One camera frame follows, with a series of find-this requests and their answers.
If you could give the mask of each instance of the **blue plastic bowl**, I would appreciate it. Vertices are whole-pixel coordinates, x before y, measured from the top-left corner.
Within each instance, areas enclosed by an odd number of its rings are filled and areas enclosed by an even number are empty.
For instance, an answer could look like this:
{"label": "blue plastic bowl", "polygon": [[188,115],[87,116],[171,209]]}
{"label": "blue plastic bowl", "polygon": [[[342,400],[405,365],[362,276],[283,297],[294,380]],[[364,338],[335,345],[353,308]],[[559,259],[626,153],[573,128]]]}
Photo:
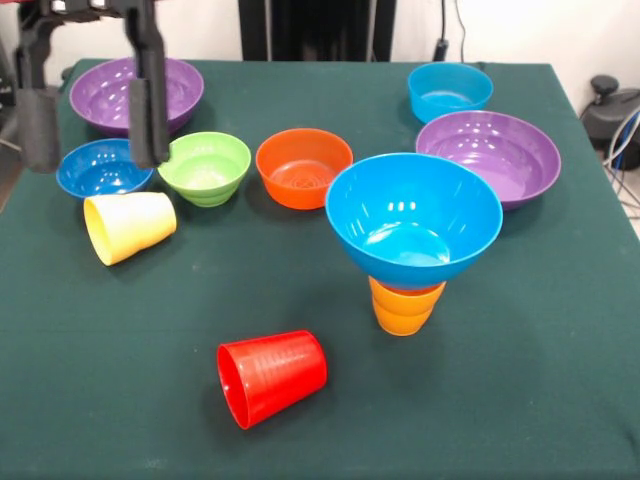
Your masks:
{"label": "blue plastic bowl", "polygon": [[142,190],[153,169],[142,170],[131,158],[129,140],[109,138],[76,148],[56,172],[58,185],[79,199]]}
{"label": "blue plastic bowl", "polygon": [[482,178],[419,153],[355,163],[329,188],[326,211],[353,261],[402,290],[453,278],[478,259],[502,226],[500,200]]}
{"label": "blue plastic bowl", "polygon": [[409,75],[411,108],[424,123],[447,113],[482,110],[491,95],[491,79],[463,63],[429,63]]}

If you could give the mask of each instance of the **white wall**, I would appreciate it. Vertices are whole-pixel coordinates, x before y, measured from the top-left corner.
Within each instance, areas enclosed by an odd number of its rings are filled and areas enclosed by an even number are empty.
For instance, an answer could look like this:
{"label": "white wall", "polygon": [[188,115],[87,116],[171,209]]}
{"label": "white wall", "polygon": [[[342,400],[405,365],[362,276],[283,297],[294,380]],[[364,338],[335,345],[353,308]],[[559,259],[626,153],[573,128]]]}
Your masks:
{"label": "white wall", "polygon": [[[446,1],[447,59],[457,61],[461,30],[453,0]],[[551,63],[576,110],[591,99],[589,79],[597,73],[616,76],[622,86],[640,86],[640,0],[459,3],[467,27],[467,61]],[[392,60],[430,60],[440,34],[440,0],[398,0],[395,22]],[[158,23],[169,56],[242,59],[237,0],[163,0]],[[0,6],[0,37],[5,48],[13,49],[14,6]],[[130,53],[118,20],[70,24],[54,34],[48,78],[57,83],[60,71],[83,57]]]}
{"label": "white wall", "polygon": [[[551,63],[580,111],[590,78],[608,73],[640,87],[640,0],[458,0],[465,61]],[[462,31],[447,2],[447,60],[460,59]],[[393,61],[430,60],[440,36],[440,0],[398,0]]]}
{"label": "white wall", "polygon": [[[7,51],[18,41],[16,7],[0,6],[0,38]],[[158,26],[167,55],[184,59],[242,60],[237,0],[163,0]],[[119,58],[132,54],[121,20],[106,18],[69,23],[53,35],[47,79],[60,83],[60,72],[87,57]]]}

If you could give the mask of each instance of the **bowl rim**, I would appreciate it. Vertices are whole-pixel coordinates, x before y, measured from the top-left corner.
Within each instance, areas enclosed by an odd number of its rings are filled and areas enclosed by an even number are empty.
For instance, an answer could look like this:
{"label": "bowl rim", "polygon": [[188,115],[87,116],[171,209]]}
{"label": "bowl rim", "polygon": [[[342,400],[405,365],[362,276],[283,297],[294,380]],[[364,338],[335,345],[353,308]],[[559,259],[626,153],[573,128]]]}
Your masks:
{"label": "bowl rim", "polygon": [[[193,65],[191,65],[189,62],[186,62],[184,60],[180,60],[177,58],[170,58],[170,57],[165,57],[165,63],[174,63],[174,64],[180,64],[183,65],[185,67],[187,67],[188,69],[190,69],[192,72],[195,73],[195,77],[197,77],[198,79],[198,85],[197,85],[197,95],[195,96],[195,100],[193,102],[191,102],[189,104],[189,106],[187,108],[181,109],[180,113],[177,113],[173,116],[169,116],[167,118],[167,122],[172,122],[177,120],[178,118],[180,118],[182,115],[186,114],[187,112],[189,112],[191,109],[195,108],[196,105],[198,105],[198,103],[200,102],[200,100],[202,100],[202,97],[204,96],[204,77],[202,76],[202,74],[198,71],[198,69],[196,67],[194,67]],[[69,103],[71,104],[71,108],[73,109],[73,111],[79,116],[81,117],[84,121],[86,121],[87,123],[90,123],[92,125],[98,125],[102,128],[110,128],[110,129],[118,129],[118,130],[129,130],[129,126],[115,126],[115,125],[111,125],[109,123],[105,123],[105,122],[98,122],[96,120],[93,120],[92,118],[89,118],[87,115],[85,115],[84,113],[82,113],[80,111],[80,109],[78,108],[77,105],[77,100],[76,100],[76,90],[78,87],[78,85],[80,84],[81,80],[84,80],[87,76],[89,76],[91,73],[100,70],[102,68],[104,68],[107,65],[111,65],[113,63],[119,63],[119,62],[129,62],[129,61],[133,61],[135,64],[135,59],[133,57],[121,57],[121,58],[114,58],[111,60],[106,60],[104,62],[99,63],[98,65],[95,65],[93,67],[91,67],[89,70],[87,70],[86,72],[84,72],[83,74],[81,74],[78,78],[75,79],[75,81],[73,82],[73,85],[71,86],[71,90],[69,90]]]}
{"label": "bowl rim", "polygon": [[[92,142],[87,142],[87,143],[83,143],[82,145],[74,148],[73,150],[71,150],[69,153],[67,153],[64,158],[62,159],[62,162],[60,162],[60,166],[58,167],[58,169],[56,170],[56,182],[58,183],[58,186],[64,190],[66,193],[68,193],[69,195],[71,195],[72,197],[78,198],[80,200],[84,200],[85,198],[89,198],[92,197],[94,195],[82,195],[82,194],[78,194],[76,192],[73,192],[71,190],[69,190],[67,188],[67,186],[64,184],[64,181],[62,180],[62,178],[60,177],[60,170],[62,169],[62,166],[64,165],[64,162],[67,161],[67,159],[69,157],[71,157],[74,154],[78,154],[80,153],[82,150],[86,150],[89,147],[93,147],[96,145],[100,145],[103,143],[126,143],[127,144],[127,148],[129,149],[129,152],[131,152],[131,145],[128,139],[126,138],[101,138],[99,140],[94,140]],[[140,167],[138,167],[136,165],[136,162],[134,162],[133,158],[131,158],[131,155],[129,155],[129,161],[141,172],[145,172],[146,175],[144,177],[144,179],[142,181],[140,181],[139,183],[137,183],[133,188],[128,189],[126,193],[130,193],[130,192],[135,192],[136,190],[142,188],[144,185],[146,185],[149,180],[151,180],[151,177],[153,176],[153,168],[149,168],[149,169],[142,169]]]}
{"label": "bowl rim", "polygon": [[235,177],[233,177],[232,180],[229,180],[228,182],[226,182],[223,185],[219,185],[217,187],[203,187],[203,188],[193,188],[193,187],[187,187],[184,186],[182,183],[180,182],[174,182],[169,181],[169,179],[167,179],[167,177],[165,176],[165,174],[163,174],[163,166],[168,164],[171,161],[171,157],[169,157],[169,160],[165,163],[162,164],[158,167],[158,175],[160,175],[160,177],[172,188],[174,189],[180,189],[182,191],[185,192],[206,192],[209,190],[217,190],[219,188],[224,188],[226,186],[232,185],[233,183],[237,182],[238,180],[241,180],[249,171],[249,168],[251,168],[251,149],[249,148],[249,146],[244,143],[242,140],[240,140],[238,137],[231,135],[229,133],[224,133],[224,132],[214,132],[214,131],[203,131],[203,132],[194,132],[194,133],[189,133],[187,135],[183,135],[181,137],[176,138],[174,141],[172,141],[169,144],[169,152],[171,152],[171,147],[180,142],[183,141],[187,138],[191,138],[191,137],[199,137],[199,136],[206,136],[206,137],[226,137],[229,138],[231,140],[233,140],[234,142],[238,142],[240,145],[242,145],[244,147],[244,150],[246,150],[246,154],[248,157],[247,160],[247,165],[244,167],[244,169],[242,170],[242,172],[240,172],[238,175],[236,175]]}
{"label": "bowl rim", "polygon": [[479,68],[474,67],[473,65],[469,65],[467,63],[461,63],[461,62],[430,62],[414,68],[413,70],[411,70],[411,73],[409,73],[409,76],[407,78],[407,87],[409,88],[409,93],[411,93],[412,95],[418,95],[418,91],[412,85],[415,79],[415,76],[417,75],[418,72],[422,70],[429,70],[432,68],[442,68],[445,66],[452,66],[460,70],[473,71],[474,73],[479,74],[480,77],[483,77],[485,80],[487,80],[489,84],[489,93],[486,96],[484,96],[482,100],[473,102],[473,104],[469,105],[471,107],[471,110],[477,108],[480,105],[485,105],[487,102],[489,102],[495,90],[495,86],[493,84],[493,80],[491,80],[491,77],[485,71],[480,70]]}
{"label": "bowl rim", "polygon": [[[347,151],[349,152],[349,161],[347,163],[347,166],[344,167],[342,170],[340,170],[338,173],[336,173],[336,175],[331,179],[331,181],[329,183],[326,183],[324,185],[318,186],[318,187],[311,187],[311,188],[296,188],[296,187],[291,187],[289,185],[285,185],[283,183],[280,182],[276,182],[274,180],[272,180],[268,175],[266,175],[264,173],[264,171],[261,168],[260,165],[260,158],[261,158],[261,152],[262,149],[265,147],[265,145],[267,143],[269,143],[271,140],[274,140],[275,138],[281,137],[281,136],[286,136],[286,135],[290,135],[291,133],[295,133],[295,132],[313,132],[313,133],[320,133],[323,136],[326,137],[331,137],[333,140],[337,140],[338,143],[342,144],[342,146],[347,148]],[[279,132],[274,133],[273,135],[270,135],[268,138],[266,138],[258,147],[258,150],[256,150],[256,170],[258,170],[258,173],[260,174],[260,177],[262,178],[263,182],[271,182],[275,185],[278,185],[278,188],[282,188],[283,190],[288,190],[290,192],[296,192],[297,194],[300,194],[302,192],[318,192],[321,190],[326,190],[334,181],[336,178],[338,178],[338,175],[340,175],[340,173],[344,172],[347,168],[351,167],[353,165],[354,162],[354,157],[353,157],[353,149],[351,148],[351,145],[349,145],[349,143],[342,138],[340,135],[329,131],[329,130],[324,130],[322,128],[314,128],[314,127],[294,127],[294,128],[288,128],[286,130],[280,130]]]}
{"label": "bowl rim", "polygon": [[[329,208],[329,197],[331,195],[331,192],[333,190],[333,188],[335,187],[335,185],[338,183],[338,178],[343,175],[346,174],[349,170],[351,170],[352,168],[357,168],[357,165],[363,165],[367,162],[371,162],[371,161],[376,161],[379,160],[381,158],[389,158],[389,157],[399,157],[399,156],[411,156],[411,157],[422,157],[424,160],[427,161],[437,161],[437,162],[441,162],[441,163],[445,163],[445,164],[449,164],[449,165],[453,165],[454,169],[458,168],[460,170],[463,170],[466,172],[466,174],[471,175],[472,177],[475,177],[477,180],[480,181],[481,184],[483,184],[487,190],[489,191],[489,193],[491,194],[491,196],[494,198],[495,203],[496,203],[496,207],[497,207],[497,212],[498,212],[498,222],[496,224],[496,229],[495,232],[493,232],[493,234],[491,235],[490,239],[488,239],[485,244],[481,247],[478,248],[477,250],[475,250],[474,252],[464,256],[464,257],[460,257],[457,258],[453,261],[447,262],[447,263],[442,263],[439,265],[430,265],[430,266],[418,266],[418,265],[407,265],[405,263],[401,263],[395,260],[389,260],[388,258],[384,258],[381,257],[379,255],[374,255],[372,253],[367,252],[366,250],[364,250],[363,248],[361,248],[360,246],[356,245],[353,241],[351,241],[350,239],[344,237],[342,234],[340,234],[340,231],[336,228],[336,223],[331,215],[331,209]],[[453,162],[451,160],[448,160],[446,158],[442,158],[442,157],[438,157],[435,155],[427,155],[424,153],[417,153],[417,152],[393,152],[393,153],[385,153],[382,155],[374,155],[372,157],[367,157],[364,158],[356,163],[354,163],[351,167],[343,170],[342,172],[340,172],[340,174],[334,179],[333,183],[331,184],[331,186],[329,187],[329,190],[327,191],[327,196],[326,196],[326,200],[325,200],[325,210],[327,213],[327,218],[329,220],[329,223],[331,224],[331,228],[336,232],[337,236],[340,238],[340,240],[342,240],[343,242],[346,242],[350,247],[354,248],[355,250],[357,250],[358,252],[360,252],[361,254],[365,255],[366,257],[373,259],[373,260],[377,260],[377,261],[381,261],[384,263],[388,263],[388,264],[392,264],[392,265],[397,265],[399,267],[404,267],[404,268],[409,268],[409,269],[418,269],[418,270],[423,270],[423,269],[432,269],[432,268],[442,268],[442,267],[450,267],[450,266],[454,266],[454,265],[458,265],[458,264],[463,264],[473,258],[478,257],[480,254],[482,254],[487,248],[489,248],[496,240],[496,238],[498,238],[498,235],[500,234],[500,231],[502,230],[502,223],[504,220],[504,212],[502,210],[502,204],[500,203],[500,199],[498,198],[498,195],[496,194],[495,190],[493,188],[491,188],[491,185],[489,185],[486,180],[482,177],[480,177],[480,175],[478,175],[477,173],[469,170],[468,168]]]}
{"label": "bowl rim", "polygon": [[554,152],[554,164],[552,165],[554,168],[554,172],[552,175],[552,178],[550,179],[549,182],[547,182],[546,184],[542,185],[541,187],[539,187],[537,190],[535,190],[533,193],[530,193],[529,195],[525,195],[523,197],[520,198],[514,198],[514,199],[509,199],[509,200],[503,200],[500,199],[500,203],[505,206],[505,205],[511,205],[511,204],[524,204],[526,202],[529,202],[531,200],[533,200],[534,198],[539,197],[540,195],[542,195],[543,193],[545,193],[547,190],[549,190],[558,180],[558,178],[560,178],[560,174],[562,173],[562,155],[560,155],[560,150],[558,150],[557,145],[555,144],[555,142],[553,140],[551,140],[551,137],[549,137],[549,135],[547,135],[542,129],[540,129],[539,127],[533,125],[532,123],[529,123],[521,118],[515,117],[513,115],[509,115],[507,113],[501,113],[501,112],[494,112],[493,110],[466,110],[463,112],[451,112],[451,113],[447,113],[445,115],[441,115],[437,118],[434,118],[433,120],[431,120],[430,122],[428,122],[424,127],[422,127],[420,129],[420,132],[418,133],[418,135],[416,136],[416,142],[415,142],[415,150],[416,153],[421,153],[423,155],[433,155],[431,153],[426,153],[426,152],[420,152],[418,151],[418,143],[420,142],[420,138],[422,138],[423,135],[427,135],[426,131],[427,131],[427,127],[429,126],[433,126],[433,124],[437,123],[440,119],[444,119],[444,118],[448,118],[451,116],[463,116],[463,115],[481,115],[481,116],[492,116],[492,117],[500,117],[500,118],[505,118],[505,119],[509,119],[512,121],[515,121],[517,123],[519,123],[521,126],[530,128],[531,130],[534,130],[535,132],[538,132],[542,138],[544,139],[544,141],[546,141],[552,148],[553,152]]}

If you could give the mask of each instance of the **orange bowl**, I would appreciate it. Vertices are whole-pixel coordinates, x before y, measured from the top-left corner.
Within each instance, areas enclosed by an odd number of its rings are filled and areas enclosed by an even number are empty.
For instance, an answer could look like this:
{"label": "orange bowl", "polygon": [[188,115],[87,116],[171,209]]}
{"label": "orange bowl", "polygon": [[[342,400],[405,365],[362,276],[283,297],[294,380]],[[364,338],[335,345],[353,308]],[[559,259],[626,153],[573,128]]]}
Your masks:
{"label": "orange bowl", "polygon": [[323,207],[333,179],[352,164],[347,142],[315,128],[276,133],[256,153],[256,167],[271,198],[296,210]]}

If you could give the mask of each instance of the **purple bowl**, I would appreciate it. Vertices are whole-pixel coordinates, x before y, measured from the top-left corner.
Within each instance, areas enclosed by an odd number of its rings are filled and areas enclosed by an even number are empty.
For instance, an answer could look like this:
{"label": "purple bowl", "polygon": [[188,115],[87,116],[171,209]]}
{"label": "purple bowl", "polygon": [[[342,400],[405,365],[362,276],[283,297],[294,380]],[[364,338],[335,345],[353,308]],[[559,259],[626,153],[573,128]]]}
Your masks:
{"label": "purple bowl", "polygon": [[416,151],[447,158],[477,173],[498,194],[504,210],[551,188],[562,163],[558,149],[540,129],[489,111],[436,118],[420,131]]}
{"label": "purple bowl", "polygon": [[[192,65],[165,60],[169,131],[174,133],[193,115],[204,93],[204,80]],[[101,63],[78,78],[69,94],[71,107],[90,125],[110,136],[129,134],[129,80],[132,58]]]}

